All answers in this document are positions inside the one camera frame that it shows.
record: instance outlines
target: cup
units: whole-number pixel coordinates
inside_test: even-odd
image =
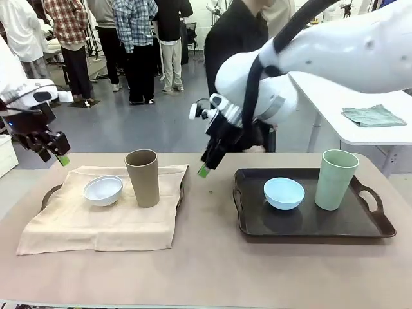
[[[338,209],[358,165],[359,159],[347,151],[325,151],[317,181],[316,205],[327,211]]]
[[[152,150],[136,150],[124,160],[139,207],[149,208],[159,202],[157,154]]]

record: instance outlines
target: black jacket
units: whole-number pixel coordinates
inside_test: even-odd
[[[156,16],[161,41],[180,39],[180,15],[189,17],[193,14],[189,0],[155,0],[158,7]]]
[[[214,81],[220,66],[228,58],[236,53],[258,50],[268,40],[268,27],[261,14],[254,17],[242,0],[233,0],[205,40],[205,68],[209,95],[217,93]],[[266,150],[268,149],[267,125],[261,122],[256,124],[253,136],[241,138],[229,151],[240,152],[253,145],[263,145]]]

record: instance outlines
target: black shirt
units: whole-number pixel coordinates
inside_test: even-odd
[[[267,23],[261,14],[254,17],[242,0],[233,0],[205,40],[205,67],[209,95],[217,93],[214,81],[220,66],[228,58],[236,53],[258,50],[268,40]]]
[[[155,0],[158,7],[158,14],[155,20],[158,21],[159,39],[165,42],[177,41],[180,39],[180,16],[189,17],[193,14],[189,0]]]

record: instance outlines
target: bowl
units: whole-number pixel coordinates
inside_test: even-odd
[[[94,206],[109,206],[115,203],[123,189],[123,181],[117,176],[102,176],[90,181],[83,196]]]
[[[263,191],[269,204],[282,211],[297,207],[304,198],[302,185],[289,178],[270,179],[265,183]]]

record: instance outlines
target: beige tabletop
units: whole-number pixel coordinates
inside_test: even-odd
[[[190,164],[173,248],[16,256],[44,194],[81,165],[123,166],[126,154],[75,153],[54,165],[0,222],[0,299],[99,306],[411,308],[412,210],[366,158],[357,177],[382,198],[398,234],[379,244],[251,244],[238,228],[233,175],[246,167],[319,167],[320,154],[228,154],[207,179],[200,154],[160,154]]]

